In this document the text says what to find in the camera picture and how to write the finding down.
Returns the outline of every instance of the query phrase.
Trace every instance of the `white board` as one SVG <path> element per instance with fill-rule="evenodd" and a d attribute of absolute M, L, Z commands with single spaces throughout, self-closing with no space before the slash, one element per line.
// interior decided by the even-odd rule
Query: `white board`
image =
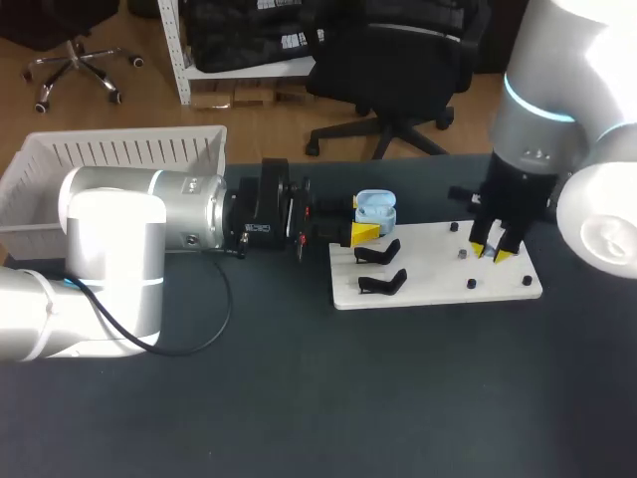
<path fill-rule="evenodd" d="M 330 244 L 334 305 L 350 310 L 538 299 L 542 287 L 525 244 L 519 255 L 500 264 L 493 257 L 478 259 L 469 243 L 472 224 L 458 222 L 457 232 L 450 231 L 449 222 L 396 226 L 391 234 L 362 245 L 384 251 L 400 239 L 401 249 L 387 266 L 356 264 L 353 249 Z M 489 244 L 497 246 L 503 232 L 494 224 Z M 467 250 L 467 259 L 459 259 L 461 249 Z M 400 269 L 407 270 L 407 282 L 396 295 L 360 293 L 359 277 L 390 281 Z M 523 285 L 524 276 L 532 277 L 529 286 Z M 467 288 L 469 279 L 477 282 L 473 290 Z"/>

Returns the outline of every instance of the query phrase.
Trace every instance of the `dark table surface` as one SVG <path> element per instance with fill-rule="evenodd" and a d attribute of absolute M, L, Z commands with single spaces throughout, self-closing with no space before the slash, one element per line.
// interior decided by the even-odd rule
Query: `dark table surface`
<path fill-rule="evenodd" d="M 465 219 L 446 199 L 483 156 L 293 165 L 317 193 L 393 190 L 402 223 Z M 230 183 L 259 173 L 231 166 Z M 236 312 L 192 358 L 0 365 L 2 477 L 637 476 L 637 287 L 554 226 L 529 250 L 541 299 L 339 312 L 325 249 L 221 258 Z M 213 332 L 207 260 L 166 261 L 160 343 Z"/>

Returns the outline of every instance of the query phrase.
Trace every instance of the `office chair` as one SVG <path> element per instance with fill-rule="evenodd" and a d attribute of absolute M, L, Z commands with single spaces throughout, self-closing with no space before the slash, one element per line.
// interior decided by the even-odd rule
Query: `office chair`
<path fill-rule="evenodd" d="M 57 58 L 39 58 L 27 65 L 22 77 L 33 81 L 33 69 L 40 66 L 59 65 L 59 69 L 44 82 L 35 104 L 38 113 L 49 110 L 49 96 L 56 82 L 66 73 L 82 70 L 95 78 L 107 91 L 111 103 L 121 103 L 121 93 L 106 72 L 95 67 L 96 58 L 123 56 L 136 68 L 143 66 L 143 59 L 123 48 L 112 48 L 87 53 L 78 40 L 88 37 L 92 27 L 117 13 L 119 0 L 4 0 L 0 25 L 2 35 L 9 40 L 37 51 L 47 51 L 65 44 L 67 55 Z"/>
<path fill-rule="evenodd" d="M 372 159 L 398 137 L 428 154 L 445 154 L 414 126 L 434 120 L 447 129 L 455 93 L 471 85 L 478 47 L 491 16 L 487 0 L 322 0 L 304 9 L 304 32 L 316 64 L 309 93 L 352 103 L 376 118 L 312 131 L 306 154 L 320 154 L 319 139 L 380 134 Z M 324 28 L 325 40 L 316 31 Z"/>

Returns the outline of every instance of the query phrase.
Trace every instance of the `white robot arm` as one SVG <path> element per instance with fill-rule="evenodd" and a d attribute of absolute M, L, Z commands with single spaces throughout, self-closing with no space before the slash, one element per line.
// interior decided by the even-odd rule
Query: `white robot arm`
<path fill-rule="evenodd" d="M 164 203 L 140 192 L 92 189 L 76 194 L 68 208 L 67 270 L 151 346 L 161 324 L 165 227 Z M 73 284 L 3 267 L 0 284 L 0 359 L 143 352 Z"/>
<path fill-rule="evenodd" d="M 496 262 L 517 253 L 573 173 L 557 205 L 564 240 L 594 267 L 637 278 L 636 26 L 637 2 L 531 0 L 470 238 L 478 255 L 496 218 L 508 226 Z"/>

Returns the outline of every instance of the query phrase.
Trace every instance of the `black clip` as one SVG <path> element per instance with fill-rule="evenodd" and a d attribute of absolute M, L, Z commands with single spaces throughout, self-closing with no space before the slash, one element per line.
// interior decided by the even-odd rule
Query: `black clip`
<path fill-rule="evenodd" d="M 366 247 L 356 247 L 354 249 L 354 257 L 356 258 L 356 264 L 364 261 L 363 264 L 370 263 L 386 266 L 396 257 L 399 250 L 400 239 L 394 239 L 385 252 L 374 251 Z"/>
<path fill-rule="evenodd" d="M 379 281 L 378 279 L 372 279 L 371 277 L 359 277 L 358 287 L 360 288 L 361 294 L 383 294 L 385 296 L 393 296 L 400 290 L 406 281 L 407 271 L 405 269 L 401 269 L 389 282 Z"/>

